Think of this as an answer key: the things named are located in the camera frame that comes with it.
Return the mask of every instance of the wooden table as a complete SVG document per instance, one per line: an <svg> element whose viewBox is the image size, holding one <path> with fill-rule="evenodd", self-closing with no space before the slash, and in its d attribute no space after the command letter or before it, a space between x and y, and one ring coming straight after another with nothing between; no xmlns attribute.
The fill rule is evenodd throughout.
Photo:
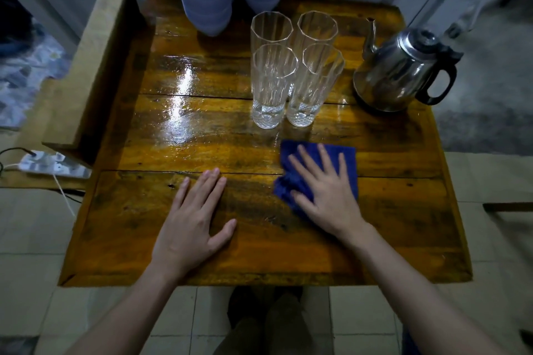
<svg viewBox="0 0 533 355"><path fill-rule="evenodd" d="M271 130L250 119L250 19L236 14L217 38L199 34L180 0L148 0L153 26L130 44L107 129L61 273L63 286L133 283L179 183L218 166L228 183L211 233L236 217L230 244L183 281L191 285L371 284L334 238L291 213L272 193L284 138L357 149L363 216L432 282L471 280L463 226L431 110L413 103L373 116L355 102L364 19L378 42L404 27L396 8L334 0L282 0L296 20L320 10L338 22L346 68L312 126Z"/></svg>

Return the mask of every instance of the right hand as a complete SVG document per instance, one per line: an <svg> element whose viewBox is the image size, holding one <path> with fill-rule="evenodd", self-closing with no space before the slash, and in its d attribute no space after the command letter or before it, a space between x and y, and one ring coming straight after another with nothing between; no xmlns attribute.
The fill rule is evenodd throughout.
<svg viewBox="0 0 533 355"><path fill-rule="evenodd" d="M344 154L340 153L338 156L337 174L322 143L318 144L318 152L324 170L309 156L303 145L298 145L298 152L305 167L294 155L289 156L290 163L309 185L315 198L311 202L301 192L293 190L291 194L294 200L319 227L346 245L355 244L369 224L361 216L359 205L352 194Z"/></svg>

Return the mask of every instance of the kettle handle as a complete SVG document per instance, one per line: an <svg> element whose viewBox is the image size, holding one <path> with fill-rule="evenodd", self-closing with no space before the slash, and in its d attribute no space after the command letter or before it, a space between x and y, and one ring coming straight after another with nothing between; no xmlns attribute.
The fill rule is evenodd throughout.
<svg viewBox="0 0 533 355"><path fill-rule="evenodd" d="M446 73L448 73L448 76L450 76L450 83L448 84L448 87L446 87L446 90L444 90L443 94L441 94L438 97L431 97L428 94L428 89L433 84L433 82L435 82L435 79L441 70L444 70L446 71ZM450 61L438 62L435 65L434 69L431 71L430 77L428 77L428 79L426 80L422 88L418 90L417 93L415 94L415 98L419 102L427 104L429 106L433 106L435 104L440 103L444 99L444 97L446 97L451 87L454 85L456 77L457 77L457 68L455 67L454 62L450 62Z"/></svg>

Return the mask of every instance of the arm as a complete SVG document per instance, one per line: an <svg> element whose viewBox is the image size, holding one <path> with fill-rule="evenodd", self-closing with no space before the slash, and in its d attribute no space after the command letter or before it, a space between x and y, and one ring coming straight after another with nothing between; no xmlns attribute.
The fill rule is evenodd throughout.
<svg viewBox="0 0 533 355"><path fill-rule="evenodd" d="M309 184L314 202L292 191L297 204L318 226L351 249L367 267L422 353L506 353L365 222L350 190L342 154L337 175L323 145L319 145L319 152L324 170L303 146L299 146L298 151L306 167L293 156L290 161Z"/></svg>
<svg viewBox="0 0 533 355"><path fill-rule="evenodd" d="M68 350L68 355L141 352L179 280L233 235L235 219L217 235L209 236L211 217L226 183L224 177L218 179L219 173L218 169L205 171L189 193L189 178L185 178L157 237L152 261L121 301Z"/></svg>

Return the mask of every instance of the tile floor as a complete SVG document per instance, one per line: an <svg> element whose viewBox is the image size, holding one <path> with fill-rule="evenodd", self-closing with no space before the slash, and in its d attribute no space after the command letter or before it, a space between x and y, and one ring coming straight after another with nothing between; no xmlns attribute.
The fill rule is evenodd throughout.
<svg viewBox="0 0 533 355"><path fill-rule="evenodd" d="M0 133L0 149L13 138ZM511 353L527 354L517 330L533 330L533 215L491 218L481 203L533 200L533 157L446 157L474 281L440 289ZM0 335L40 335L37 355L63 353L124 291L56 286L73 223L55 192L0 189ZM230 293L227 287L178 288L143 354L211 354L229 329ZM321 353L399 354L401 323L377 287L314 287L303 304Z"/></svg>

